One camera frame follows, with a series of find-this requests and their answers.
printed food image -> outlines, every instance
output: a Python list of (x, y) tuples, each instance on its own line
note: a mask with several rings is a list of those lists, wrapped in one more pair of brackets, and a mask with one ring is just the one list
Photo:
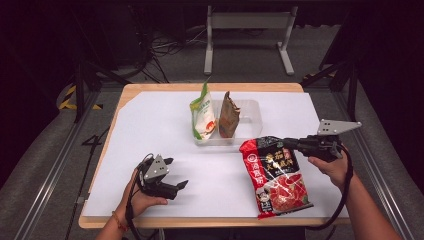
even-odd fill
[(215, 121), (210, 121), (207, 125), (206, 125), (206, 133), (210, 133), (215, 129)]
[(281, 175), (268, 182), (271, 204), (274, 210), (287, 211), (308, 203), (308, 195), (300, 174)]

plastic packaging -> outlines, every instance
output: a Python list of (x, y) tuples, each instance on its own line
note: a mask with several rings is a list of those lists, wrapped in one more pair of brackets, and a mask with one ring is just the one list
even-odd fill
[(203, 83), (199, 98), (190, 103), (193, 135), (196, 139), (208, 139), (215, 131), (216, 119), (207, 82)]
[[(251, 99), (233, 99), (240, 108), (239, 124), (232, 138), (222, 138), (218, 131), (211, 134), (209, 139), (194, 138), (198, 146), (240, 146), (244, 141), (259, 137), (262, 131), (262, 117), (259, 103)], [(212, 100), (215, 116), (219, 118), (222, 100)]]
[(284, 148), (282, 139), (272, 136), (250, 139), (240, 146), (240, 152), (254, 186), (258, 218), (313, 206), (296, 156)]

metal frame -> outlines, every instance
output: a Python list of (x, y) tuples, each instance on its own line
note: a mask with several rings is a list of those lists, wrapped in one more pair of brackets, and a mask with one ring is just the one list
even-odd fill
[(231, 28), (272, 28), (284, 29), (284, 39), (277, 42), (278, 51), (283, 60), (287, 75), (294, 75), (293, 66), (287, 53), (287, 45), (296, 19), (297, 7), (292, 7), (291, 12), (272, 13), (251, 13), (251, 12), (212, 12), (212, 7), (208, 6), (207, 14), (207, 46), (205, 57), (204, 74), (212, 74), (213, 59), (213, 29)]
[[(98, 95), (99, 92), (90, 92), (87, 98), (87, 102), (84, 106), (85, 109), (90, 109), (90, 107), (95, 104)], [(81, 132), (81, 129), (84, 126), (89, 113), (89, 111), (83, 111), (82, 116), (79, 119), (80, 121), (74, 123), (72, 126), (72, 129), (70, 130), (59, 155), (57, 156), (52, 168), (50, 169), (46, 180), (38, 191), (37, 197), (35, 198), (30, 210), (28, 211), (23, 223), (21, 224), (21, 227), (16, 233), (14, 238), (15, 240), (30, 239), (31, 234), (34, 231), (35, 226), (37, 225), (38, 220), (40, 219), (41, 214), (43, 213), (44, 208), (46, 207), (50, 196), (56, 187), (57, 182), (59, 181), (60, 175), (62, 174), (63, 169), (69, 160), (72, 147), (74, 146), (75, 140), (78, 137), (78, 134)]]

white tabletop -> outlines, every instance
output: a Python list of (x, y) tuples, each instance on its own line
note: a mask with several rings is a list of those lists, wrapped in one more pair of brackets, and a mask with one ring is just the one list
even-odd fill
[[(213, 99), (224, 96), (224, 92), (211, 94)], [(239, 146), (199, 147), (194, 143), (189, 103), (199, 95), (200, 91), (142, 92), (122, 107), (81, 216), (110, 216), (134, 168), (153, 153), (174, 158), (163, 182), (189, 182), (169, 205), (151, 207), (143, 218), (257, 217), (253, 185)], [(231, 97), (259, 103), (263, 121), (260, 136), (300, 138), (316, 134), (319, 120), (307, 93), (232, 92)], [(330, 217), (340, 192), (303, 155), (296, 152), (296, 157), (314, 207), (278, 218)], [(345, 209), (340, 217), (348, 217)]]

black cable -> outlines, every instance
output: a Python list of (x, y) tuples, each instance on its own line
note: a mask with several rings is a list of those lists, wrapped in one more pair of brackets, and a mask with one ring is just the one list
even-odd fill
[(158, 66), (156, 66), (155, 64), (153, 64), (153, 63), (151, 63), (151, 62), (149, 62), (149, 64), (150, 64), (150, 65), (152, 65), (154, 68), (156, 68), (156, 70), (160, 71), (159, 67), (158, 67)]
[[(153, 157), (153, 154), (152, 153), (147, 154), (144, 157), (144, 159), (141, 163), (143, 163), (147, 159), (148, 156)], [(133, 211), (133, 208), (132, 208), (131, 201), (132, 201), (132, 198), (134, 197), (135, 193), (137, 193), (137, 191), (135, 193), (133, 193), (133, 192), (134, 192), (135, 184), (137, 182), (136, 179), (137, 179), (137, 177), (139, 177), (140, 172), (141, 172), (140, 164), (137, 166), (137, 173), (136, 173), (136, 175), (133, 179), (133, 182), (132, 182), (132, 185), (131, 185), (131, 190), (128, 194), (127, 206), (125, 208), (125, 219), (127, 220), (128, 226), (130, 227), (131, 232), (134, 235), (134, 237), (136, 238), (136, 240), (141, 240), (141, 237), (140, 237), (141, 234), (138, 232), (137, 228), (134, 226), (134, 222), (132, 221), (133, 218), (134, 218), (134, 211)]]
[(156, 64), (158, 65), (158, 67), (159, 67), (159, 69), (160, 69), (160, 72), (162, 73), (162, 76), (163, 76), (163, 78), (165, 79), (165, 82), (166, 82), (166, 83), (169, 83), (168, 78), (166, 77), (165, 72), (163, 71), (162, 67), (160, 66), (160, 63), (159, 63), (158, 58), (157, 58), (155, 55), (153, 55), (153, 60), (154, 60), (154, 61), (156, 62)]
[(151, 73), (150, 72), (150, 70), (149, 69), (145, 69), (145, 74), (149, 74), (148, 76), (150, 77), (150, 78), (152, 78), (154, 81), (156, 81), (157, 83), (163, 83), (163, 81), (162, 80), (160, 80), (160, 79), (158, 79), (158, 78), (156, 78), (155, 76), (154, 76), (154, 74), (153, 73)]
[[(204, 34), (206, 32), (206, 28), (203, 29), (200, 33), (198, 33), (194, 38), (190, 39), (190, 40), (185, 40), (185, 43), (183, 45), (181, 45), (179, 42), (173, 41), (159, 41), (159, 42), (155, 42), (158, 39), (164, 38), (164, 36), (160, 36), (160, 37), (156, 37), (154, 38), (153, 42), (152, 42), (152, 46), (154, 45), (154, 47), (152, 47), (152, 51), (154, 53), (156, 53), (157, 57), (163, 57), (165, 55), (174, 55), (177, 54), (178, 52), (180, 52), (182, 49), (184, 49), (186, 46), (192, 46), (197, 44), (198, 42), (201, 42), (199, 40), (196, 40), (197, 38), (199, 38), (202, 34)], [(161, 48), (161, 47), (167, 47), (166, 51), (158, 51), (156, 50), (157, 48)]]
[(325, 240), (330, 240), (330, 238), (333, 236), (334, 232), (336, 231), (336, 228), (337, 228), (337, 226), (336, 225), (333, 225), (333, 228), (331, 229), (330, 233), (325, 238)]
[[(106, 130), (100, 136), (94, 135), (91, 138), (89, 138), (88, 140), (84, 141), (84, 143), (86, 143), (86, 142), (90, 141), (91, 139), (94, 139), (93, 140), (93, 143), (91, 145), (91, 149), (90, 149), (90, 157), (88, 158), (87, 165), (85, 166), (84, 176), (83, 176), (82, 181), (81, 181), (81, 184), (80, 184), (80, 188), (79, 188), (79, 191), (78, 191), (77, 199), (81, 196), (82, 188), (84, 187), (84, 182), (85, 182), (85, 179), (87, 177), (88, 168), (90, 167), (90, 162), (91, 162), (91, 159), (93, 158), (94, 151), (96, 150), (97, 145), (99, 145), (100, 139), (103, 137), (103, 135), (106, 134), (107, 131), (109, 131), (109, 129), (110, 129), (110, 126), (108, 128), (106, 128)], [(76, 212), (77, 207), (78, 207), (78, 202), (75, 201), (74, 208), (72, 210), (72, 215), (71, 215), (71, 219), (69, 221), (68, 230), (66, 232), (65, 239), (68, 239), (69, 238), (69, 234), (71, 233), (71, 229), (72, 229), (72, 225), (74, 223), (75, 212)]]
[(152, 235), (150, 235), (150, 237), (147, 240), (153, 239), (156, 236), (156, 234), (158, 234), (158, 233), (159, 233), (159, 230), (155, 229), (155, 231), (152, 233)]
[[(135, 75), (140, 73), (141, 70), (143, 70), (144, 67), (145, 67), (145, 65), (142, 65), (142, 66), (137, 67), (135, 70), (133, 70), (131, 72), (124, 73), (124, 74), (116, 74), (116, 75), (118, 75), (119, 77), (121, 77), (123, 79), (128, 79), (128, 78), (134, 77)], [(113, 79), (111, 79), (110, 77), (107, 77), (107, 76), (99, 76), (99, 75), (97, 75), (97, 76), (100, 77), (101, 79), (113, 80)]]
[(320, 225), (320, 226), (308, 226), (305, 227), (308, 230), (323, 230), (325, 228), (327, 228), (328, 226), (330, 226), (331, 224), (333, 224), (333, 222), (337, 219), (337, 217), (339, 216), (340, 212), (342, 211), (346, 200), (347, 200), (347, 195), (349, 193), (349, 186), (350, 186), (350, 180), (352, 179), (353, 176), (353, 165), (352, 165), (352, 158), (350, 157), (349, 152), (347, 151), (347, 149), (342, 146), (342, 145), (337, 145), (337, 147), (341, 148), (343, 152), (346, 153), (347, 156), (347, 172), (346, 172), (346, 177), (345, 177), (345, 182), (344, 182), (344, 190), (342, 193), (342, 198), (340, 199), (340, 203), (337, 206), (336, 211), (334, 211), (333, 216), (331, 216), (331, 218), (324, 224)]
[(148, 76), (153, 81), (155, 81), (157, 83), (161, 83), (161, 81), (159, 81), (157, 78), (155, 78), (154, 76), (150, 75), (150, 72), (149, 73), (146, 73), (144, 70), (142, 72), (144, 73), (144, 75)]

